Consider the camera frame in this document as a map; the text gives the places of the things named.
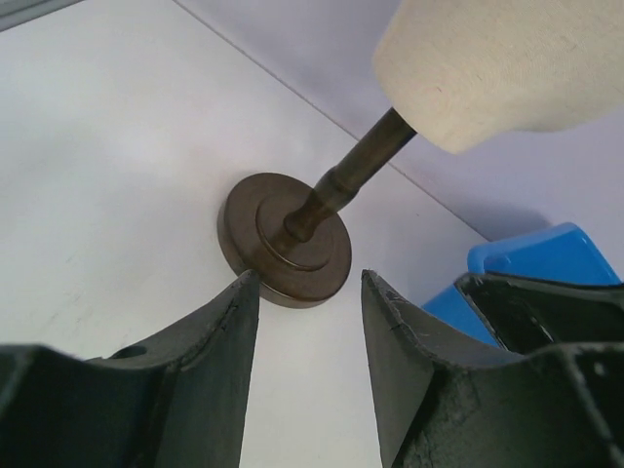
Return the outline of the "blue plastic bin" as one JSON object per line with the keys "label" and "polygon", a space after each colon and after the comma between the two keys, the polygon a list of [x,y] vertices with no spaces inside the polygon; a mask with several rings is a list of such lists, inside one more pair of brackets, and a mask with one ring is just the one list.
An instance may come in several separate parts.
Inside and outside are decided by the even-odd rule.
{"label": "blue plastic bin", "polygon": [[[578,285],[617,285],[617,276],[591,238],[567,222],[524,235],[480,244],[467,255],[470,273],[502,273]],[[449,286],[422,308],[483,343],[498,342],[455,286]]]}

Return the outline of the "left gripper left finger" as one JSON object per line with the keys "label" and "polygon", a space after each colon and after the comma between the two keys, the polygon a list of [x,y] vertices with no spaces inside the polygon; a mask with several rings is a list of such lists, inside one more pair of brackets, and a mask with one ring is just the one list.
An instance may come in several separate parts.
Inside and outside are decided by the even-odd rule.
{"label": "left gripper left finger", "polygon": [[5,467],[236,467],[258,327],[259,280],[109,358],[1,349]]}

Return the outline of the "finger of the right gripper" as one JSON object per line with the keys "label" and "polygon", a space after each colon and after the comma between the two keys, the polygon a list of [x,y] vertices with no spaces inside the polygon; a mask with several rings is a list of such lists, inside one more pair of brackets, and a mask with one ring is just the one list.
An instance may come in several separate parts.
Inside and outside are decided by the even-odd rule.
{"label": "finger of the right gripper", "polygon": [[577,285],[497,273],[454,283],[504,349],[528,354],[551,344],[621,342],[623,286]]}

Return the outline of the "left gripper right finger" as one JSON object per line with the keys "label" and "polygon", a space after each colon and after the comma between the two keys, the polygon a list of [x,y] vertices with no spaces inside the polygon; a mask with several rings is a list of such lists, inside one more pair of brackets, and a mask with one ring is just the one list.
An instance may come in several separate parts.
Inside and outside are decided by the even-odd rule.
{"label": "left gripper right finger", "polygon": [[489,345],[362,274],[370,384],[386,467],[619,467],[623,340]]}

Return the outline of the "beige mannequin head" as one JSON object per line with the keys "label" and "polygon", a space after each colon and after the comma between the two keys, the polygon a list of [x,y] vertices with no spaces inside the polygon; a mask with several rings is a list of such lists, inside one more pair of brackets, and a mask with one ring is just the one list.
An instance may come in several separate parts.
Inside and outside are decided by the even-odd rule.
{"label": "beige mannequin head", "polygon": [[623,5],[404,1],[372,64],[401,117],[446,152],[562,131],[623,102]]}

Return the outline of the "dark round wooden stand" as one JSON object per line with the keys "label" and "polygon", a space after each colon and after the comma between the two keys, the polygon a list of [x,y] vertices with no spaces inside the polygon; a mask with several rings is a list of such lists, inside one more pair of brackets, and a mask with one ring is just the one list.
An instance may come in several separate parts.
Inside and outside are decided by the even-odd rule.
{"label": "dark round wooden stand", "polygon": [[217,221],[230,268],[255,271],[261,297],[280,306],[311,308],[335,296],[352,265],[339,213],[416,134],[389,109],[315,186],[277,173],[240,180]]}

